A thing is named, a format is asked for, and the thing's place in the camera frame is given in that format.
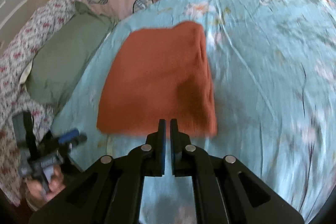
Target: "human hand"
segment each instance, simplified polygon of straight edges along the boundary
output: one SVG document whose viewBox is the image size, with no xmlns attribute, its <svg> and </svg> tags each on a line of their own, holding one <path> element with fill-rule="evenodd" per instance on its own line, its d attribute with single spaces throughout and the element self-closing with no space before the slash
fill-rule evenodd
<svg viewBox="0 0 336 224">
<path fill-rule="evenodd" d="M 63 184 L 63 179 L 64 176 L 62 174 L 61 167 L 59 165 L 55 165 L 54 174 L 51 177 L 49 183 L 50 192 L 47 193 L 45 196 L 43 195 L 44 190 L 42 184 L 38 180 L 28 180 L 26 184 L 30 194 L 34 198 L 48 202 L 49 200 L 53 199 L 56 195 L 58 195 L 62 190 L 64 190 L 65 185 Z"/>
</svg>

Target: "round metal pin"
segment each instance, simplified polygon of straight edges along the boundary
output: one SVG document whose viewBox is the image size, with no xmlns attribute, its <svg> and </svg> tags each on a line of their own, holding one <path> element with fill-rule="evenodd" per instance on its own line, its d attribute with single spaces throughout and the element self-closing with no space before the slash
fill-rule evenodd
<svg viewBox="0 0 336 224">
<path fill-rule="evenodd" d="M 141 150 L 142 151 L 145 151 L 145 152 L 148 152 L 152 149 L 152 146 L 150 144 L 144 144 L 141 146 Z"/>
<path fill-rule="evenodd" d="M 110 156 L 104 156 L 100 159 L 100 162 L 102 164 L 109 164 L 111 162 L 112 158 Z"/>
<path fill-rule="evenodd" d="M 192 144 L 188 144 L 185 146 L 185 149 L 188 151 L 188 152 L 194 152 L 196 150 L 196 146 L 192 145 Z"/>
<path fill-rule="evenodd" d="M 230 164 L 233 164 L 233 163 L 235 163 L 236 158 L 234 156 L 232 156 L 232 155 L 229 155 L 229 156 L 225 157 L 225 160 L 226 160 L 226 162 L 228 162 Z"/>
</svg>

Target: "orange fabric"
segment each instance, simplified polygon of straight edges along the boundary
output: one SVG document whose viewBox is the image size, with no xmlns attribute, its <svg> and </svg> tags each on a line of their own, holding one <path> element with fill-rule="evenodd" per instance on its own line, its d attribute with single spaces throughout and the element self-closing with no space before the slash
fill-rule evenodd
<svg viewBox="0 0 336 224">
<path fill-rule="evenodd" d="M 97 128 L 147 135 L 172 118 L 191 136 L 217 133 L 204 30 L 194 22 L 129 35 L 107 76 Z"/>
</svg>

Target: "light blue floral bed sheet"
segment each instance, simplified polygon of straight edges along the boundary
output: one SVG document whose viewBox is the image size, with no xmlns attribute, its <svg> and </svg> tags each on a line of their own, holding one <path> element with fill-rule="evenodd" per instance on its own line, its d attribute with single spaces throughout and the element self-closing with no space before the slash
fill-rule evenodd
<svg viewBox="0 0 336 224">
<path fill-rule="evenodd" d="M 73 159 L 126 155 L 145 138 L 96 129 L 100 94 L 127 36 L 141 28 L 203 25 L 218 135 L 192 140 L 235 155 L 308 223 L 336 183 L 336 0 L 160 0 L 123 20 L 90 61 L 53 132 L 78 128 L 88 142 Z M 196 223 L 190 178 L 146 178 L 143 224 Z"/>
</svg>

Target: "folded green garment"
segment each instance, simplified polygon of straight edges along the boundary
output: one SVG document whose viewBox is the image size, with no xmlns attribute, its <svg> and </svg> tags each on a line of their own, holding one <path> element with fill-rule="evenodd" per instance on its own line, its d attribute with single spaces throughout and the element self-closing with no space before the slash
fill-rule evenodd
<svg viewBox="0 0 336 224">
<path fill-rule="evenodd" d="M 76 14 L 56 32 L 33 60 L 26 81 L 31 98 L 51 105 L 56 115 L 64 107 L 86 65 L 118 20 L 98 16 L 76 2 Z"/>
</svg>

